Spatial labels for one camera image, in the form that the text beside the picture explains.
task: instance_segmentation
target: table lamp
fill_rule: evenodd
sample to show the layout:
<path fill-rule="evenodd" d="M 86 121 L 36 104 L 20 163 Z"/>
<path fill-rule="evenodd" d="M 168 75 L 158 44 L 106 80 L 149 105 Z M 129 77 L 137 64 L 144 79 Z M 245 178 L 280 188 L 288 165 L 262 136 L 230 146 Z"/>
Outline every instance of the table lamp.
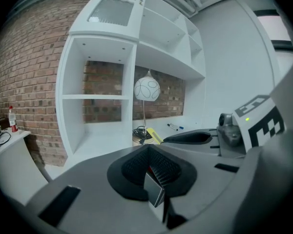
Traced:
<path fill-rule="evenodd" d="M 137 99 L 142 100 L 143 102 L 143 122 L 144 122 L 144 135 L 147 134 L 146 128 L 146 114 L 145 114 L 145 101 L 155 101 L 160 95 L 160 85 L 152 77 L 151 71 L 148 70 L 148 73 L 143 78 L 137 80 L 134 86 L 134 94 Z"/>

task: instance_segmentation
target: cabinet door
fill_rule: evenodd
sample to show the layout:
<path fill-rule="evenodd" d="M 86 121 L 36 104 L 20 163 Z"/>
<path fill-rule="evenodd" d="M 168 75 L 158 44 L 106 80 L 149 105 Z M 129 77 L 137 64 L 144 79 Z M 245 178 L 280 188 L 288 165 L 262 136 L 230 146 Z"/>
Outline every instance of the cabinet door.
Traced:
<path fill-rule="evenodd" d="M 91 34 L 138 41 L 145 0 L 90 0 L 70 35 Z"/>

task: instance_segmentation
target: white shelving unit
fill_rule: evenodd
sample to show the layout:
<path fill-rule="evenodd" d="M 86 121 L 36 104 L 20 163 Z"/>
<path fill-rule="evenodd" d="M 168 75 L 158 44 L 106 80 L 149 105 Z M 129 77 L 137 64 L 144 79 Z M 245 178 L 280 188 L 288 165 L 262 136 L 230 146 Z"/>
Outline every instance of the white shelving unit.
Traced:
<path fill-rule="evenodd" d="M 121 95 L 83 94 L 83 70 L 88 60 L 124 65 Z M 199 30 L 162 0 L 90 0 L 69 31 L 57 75 L 56 108 L 68 155 L 66 167 L 132 146 L 135 65 L 186 80 L 184 115 L 174 117 L 171 123 L 199 127 L 200 116 L 190 102 L 199 98 L 204 104 L 205 99 Z M 84 123 L 85 99 L 121 100 L 121 121 Z"/>

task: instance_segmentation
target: white table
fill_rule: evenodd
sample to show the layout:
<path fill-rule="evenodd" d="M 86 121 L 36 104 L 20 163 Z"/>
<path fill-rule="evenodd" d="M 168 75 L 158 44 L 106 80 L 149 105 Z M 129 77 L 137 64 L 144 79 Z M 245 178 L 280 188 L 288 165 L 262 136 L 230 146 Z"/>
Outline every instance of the white table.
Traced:
<path fill-rule="evenodd" d="M 25 145 L 24 137 L 30 132 L 11 129 L 10 140 L 0 146 L 0 188 L 2 192 L 25 205 L 48 182 L 34 163 Z M 0 138 L 8 139 L 4 134 Z"/>

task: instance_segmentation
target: white lamp shade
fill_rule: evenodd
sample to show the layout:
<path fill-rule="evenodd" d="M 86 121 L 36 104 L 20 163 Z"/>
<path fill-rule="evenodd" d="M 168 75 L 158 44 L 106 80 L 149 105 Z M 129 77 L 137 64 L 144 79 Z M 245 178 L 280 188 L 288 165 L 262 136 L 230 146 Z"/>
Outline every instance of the white lamp shade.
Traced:
<path fill-rule="evenodd" d="M 137 99 L 155 101 L 160 95 L 160 85 L 153 77 L 143 77 L 134 86 L 134 94 Z"/>

